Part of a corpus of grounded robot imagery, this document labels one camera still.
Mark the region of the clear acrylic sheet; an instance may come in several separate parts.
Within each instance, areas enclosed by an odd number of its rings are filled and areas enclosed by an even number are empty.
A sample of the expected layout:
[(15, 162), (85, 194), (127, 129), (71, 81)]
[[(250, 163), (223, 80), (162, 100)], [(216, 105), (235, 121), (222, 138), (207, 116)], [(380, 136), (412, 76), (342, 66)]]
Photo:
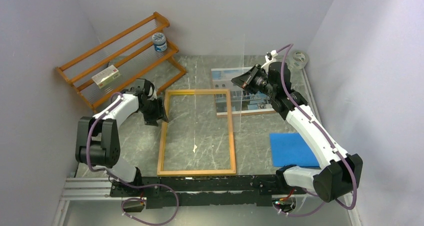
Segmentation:
[[(237, 55), (238, 55), (238, 66), (240, 67), (240, 75), (244, 73), (244, 59), (245, 59), (245, 34), (241, 33), (238, 35), (237, 41)], [(240, 89), (240, 97), (239, 97), (239, 113), (242, 116), (243, 112), (243, 89)]]

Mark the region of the yellow wooden picture frame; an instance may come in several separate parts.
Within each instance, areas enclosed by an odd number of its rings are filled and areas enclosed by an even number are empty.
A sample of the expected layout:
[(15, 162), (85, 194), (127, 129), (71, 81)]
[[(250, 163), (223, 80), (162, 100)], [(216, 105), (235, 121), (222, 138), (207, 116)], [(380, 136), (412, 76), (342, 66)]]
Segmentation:
[(228, 142), (229, 142), (229, 169), (206, 169), (206, 170), (164, 170), (165, 152), (166, 152), (166, 137), (168, 123), (163, 122), (161, 126), (161, 135), (159, 143), (158, 161), (157, 161), (157, 175), (158, 176), (222, 176), (222, 175), (235, 175), (237, 172), (236, 166), (236, 147), (234, 137), (233, 114), (231, 105), (231, 92), (229, 89), (175, 89), (166, 90), (164, 93), (164, 109), (169, 112), (171, 96), (186, 96), (186, 95), (226, 95), (227, 105), (227, 126), (228, 126)]

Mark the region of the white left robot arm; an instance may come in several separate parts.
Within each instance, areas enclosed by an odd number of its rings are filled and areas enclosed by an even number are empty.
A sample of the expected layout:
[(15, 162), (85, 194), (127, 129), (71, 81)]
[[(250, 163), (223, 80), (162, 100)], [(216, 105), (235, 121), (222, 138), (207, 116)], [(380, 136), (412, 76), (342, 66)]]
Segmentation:
[(147, 126), (168, 121), (164, 100), (157, 95), (154, 84), (146, 79), (141, 82), (140, 87), (113, 93), (104, 110), (92, 117), (82, 117), (77, 125), (77, 162), (87, 165), (91, 172), (104, 172), (123, 183), (123, 189), (131, 196), (142, 192), (142, 174), (121, 156), (119, 127), (137, 112)]

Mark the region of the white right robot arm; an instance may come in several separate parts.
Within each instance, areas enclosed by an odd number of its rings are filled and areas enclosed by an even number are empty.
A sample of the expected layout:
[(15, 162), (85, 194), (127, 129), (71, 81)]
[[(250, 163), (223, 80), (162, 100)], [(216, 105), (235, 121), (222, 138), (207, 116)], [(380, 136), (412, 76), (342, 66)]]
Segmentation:
[(272, 62), (268, 69), (256, 64), (231, 82), (250, 94), (258, 92), (270, 98), (272, 108), (305, 141), (319, 164), (318, 169), (295, 164), (276, 171), (275, 187), (288, 193), (293, 187), (312, 192), (324, 202), (338, 200), (347, 193), (357, 198), (363, 167), (358, 154), (343, 149), (314, 116), (301, 93), (292, 88), (291, 73), (285, 63)]

